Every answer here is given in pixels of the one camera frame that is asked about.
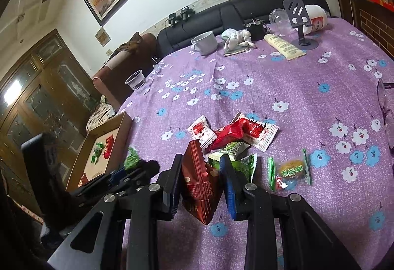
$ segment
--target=purple tablecloth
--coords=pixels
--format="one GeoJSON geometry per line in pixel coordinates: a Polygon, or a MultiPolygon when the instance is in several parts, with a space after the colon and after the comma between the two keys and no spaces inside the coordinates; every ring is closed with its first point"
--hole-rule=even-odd
{"type": "MultiPolygon", "coordinates": [[[[305,198],[362,269],[371,269],[394,239],[393,158],[376,95],[379,77],[394,82],[394,62],[343,19],[330,19],[313,37],[319,47],[291,61],[264,40],[232,57],[223,57],[223,44],[206,57],[187,47],[165,57],[150,91],[130,96],[121,112],[136,117],[131,145],[161,170],[185,152],[186,129],[200,115],[213,129],[238,111],[276,122],[269,149],[248,150],[260,159],[253,181],[268,190],[267,157],[288,160],[306,148],[313,185],[289,190],[305,198]]],[[[394,91],[387,92],[394,109],[394,91]]],[[[160,269],[243,269],[246,234],[247,222],[231,220],[224,195],[208,226],[180,203],[172,222],[158,224],[160,269]]],[[[280,242],[277,248],[280,265],[280,242]]]]}

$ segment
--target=green fuzzy object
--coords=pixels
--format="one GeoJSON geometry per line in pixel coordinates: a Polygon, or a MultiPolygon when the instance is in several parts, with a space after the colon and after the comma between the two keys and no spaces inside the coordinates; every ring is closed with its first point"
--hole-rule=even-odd
{"type": "Polygon", "coordinates": [[[137,166],[138,162],[139,162],[139,156],[137,150],[135,150],[133,147],[129,147],[129,150],[127,151],[127,157],[124,163],[125,169],[126,170],[134,169],[137,166]]]}

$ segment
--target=cardboard box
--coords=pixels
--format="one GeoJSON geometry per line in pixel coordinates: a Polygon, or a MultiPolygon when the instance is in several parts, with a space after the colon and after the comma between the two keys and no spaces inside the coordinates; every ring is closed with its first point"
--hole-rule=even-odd
{"type": "Polygon", "coordinates": [[[108,174],[121,168],[127,154],[128,145],[126,142],[132,123],[131,117],[126,112],[123,112],[89,131],[72,167],[66,187],[67,191],[74,191],[78,188],[83,173],[86,174],[88,180],[91,180],[100,174],[108,174]],[[106,160],[100,155],[97,163],[92,164],[91,157],[96,143],[103,142],[105,145],[106,139],[112,134],[115,142],[109,159],[106,160]]]}

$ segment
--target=metal screw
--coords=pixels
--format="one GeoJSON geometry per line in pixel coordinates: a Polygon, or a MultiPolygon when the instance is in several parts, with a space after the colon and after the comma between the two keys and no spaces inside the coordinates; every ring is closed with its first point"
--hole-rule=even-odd
{"type": "Polygon", "coordinates": [[[157,191],[160,189],[160,185],[158,183],[152,183],[148,187],[149,191],[157,191]]]}
{"type": "Polygon", "coordinates": [[[107,203],[112,202],[114,200],[115,200],[115,195],[113,195],[113,194],[107,194],[104,197],[104,201],[107,202],[107,203]]]}
{"type": "Polygon", "coordinates": [[[245,189],[249,191],[253,191],[257,189],[257,185],[255,185],[254,183],[247,183],[245,184],[245,189]]]}
{"type": "Polygon", "coordinates": [[[290,194],[290,200],[294,202],[298,202],[301,200],[301,196],[298,193],[290,194]]]}

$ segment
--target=black leather couch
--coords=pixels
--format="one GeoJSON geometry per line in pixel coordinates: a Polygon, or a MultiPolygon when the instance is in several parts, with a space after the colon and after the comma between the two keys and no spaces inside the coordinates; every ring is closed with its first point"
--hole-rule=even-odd
{"type": "MultiPolygon", "coordinates": [[[[304,4],[317,4],[326,11],[330,12],[326,0],[303,0],[304,4]]],[[[248,23],[252,17],[269,23],[268,16],[272,10],[282,8],[283,0],[230,0],[204,11],[190,16],[186,21],[179,21],[175,27],[161,30],[157,35],[159,43],[159,55],[166,55],[190,46],[191,39],[197,35],[213,31],[215,35],[219,35],[226,29],[244,29],[244,24],[248,23]]]]}

